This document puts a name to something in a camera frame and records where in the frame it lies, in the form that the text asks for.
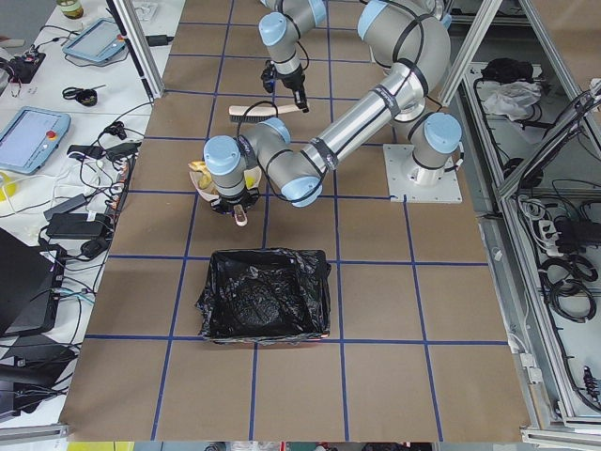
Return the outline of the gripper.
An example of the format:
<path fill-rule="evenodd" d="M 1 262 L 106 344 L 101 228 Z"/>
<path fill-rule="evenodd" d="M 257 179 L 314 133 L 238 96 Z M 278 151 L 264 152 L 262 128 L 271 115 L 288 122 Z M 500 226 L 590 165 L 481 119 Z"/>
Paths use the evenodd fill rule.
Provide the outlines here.
<path fill-rule="evenodd" d="M 304 88 L 305 74 L 302 64 L 299 64 L 292 72 L 282 74 L 277 70 L 274 62 L 267 60 L 260 79 L 263 88 L 269 94 L 273 93 L 276 82 L 280 80 L 285 88 L 292 91 L 296 107 L 303 113 L 309 112 L 309 104 Z"/>
<path fill-rule="evenodd" d="M 233 215 L 235 206 L 240 205 L 244 211 L 247 211 L 257 202 L 258 198 L 259 190 L 257 188 L 244 188 L 235 195 L 219 195 L 209 204 L 211 209 L 217 213 Z"/>

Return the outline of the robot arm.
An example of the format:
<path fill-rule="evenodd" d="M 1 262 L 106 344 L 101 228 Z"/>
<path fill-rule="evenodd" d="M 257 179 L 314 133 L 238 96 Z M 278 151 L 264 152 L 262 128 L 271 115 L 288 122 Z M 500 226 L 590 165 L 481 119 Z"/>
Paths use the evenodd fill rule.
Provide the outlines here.
<path fill-rule="evenodd" d="M 386 125 L 414 146 L 411 180 L 426 185 L 442 175 L 462 136 L 453 116 L 432 113 L 425 105 L 450 57 L 442 13 L 440 1 L 367 2 L 358 35 L 384 69 L 384 79 L 300 151 L 290 148 L 290 132 L 278 117 L 234 137 L 207 140 L 204 162 L 217 192 L 211 208 L 221 214 L 244 214 L 259 197 L 245 181 L 246 171 L 255 167 L 284 201 L 305 207 L 320 196 L 326 174 Z"/>
<path fill-rule="evenodd" d="M 263 87 L 272 93 L 276 82 L 280 80 L 292 92 L 295 105 L 307 113 L 305 73 L 297 53 L 297 44 L 305 34 L 325 21 L 325 3 L 320 0 L 299 0 L 262 1 L 262 4 L 270 9 L 270 13 L 258 23 L 260 38 L 270 57 L 261 74 Z"/>

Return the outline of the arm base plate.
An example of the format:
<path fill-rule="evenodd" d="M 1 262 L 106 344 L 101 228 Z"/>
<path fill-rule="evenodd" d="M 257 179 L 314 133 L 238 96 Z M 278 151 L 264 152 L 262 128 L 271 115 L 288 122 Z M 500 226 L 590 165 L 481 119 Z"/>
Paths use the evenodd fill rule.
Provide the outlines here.
<path fill-rule="evenodd" d="M 455 162 L 448 156 L 438 169 L 425 169 L 413 159 L 413 145 L 383 146 L 389 198 L 397 203 L 460 204 L 463 201 Z"/>

